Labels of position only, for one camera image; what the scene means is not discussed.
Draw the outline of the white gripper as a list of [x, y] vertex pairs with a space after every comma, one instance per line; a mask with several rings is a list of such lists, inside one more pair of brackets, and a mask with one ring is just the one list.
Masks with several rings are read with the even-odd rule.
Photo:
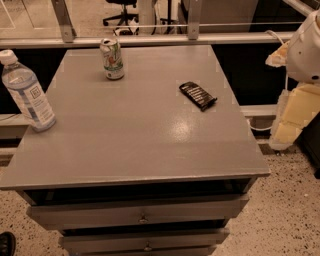
[[290, 42], [270, 54], [265, 64], [286, 66], [290, 78], [304, 82], [279, 97], [277, 115], [271, 128], [269, 146], [285, 150], [320, 112], [320, 10], [308, 15]]

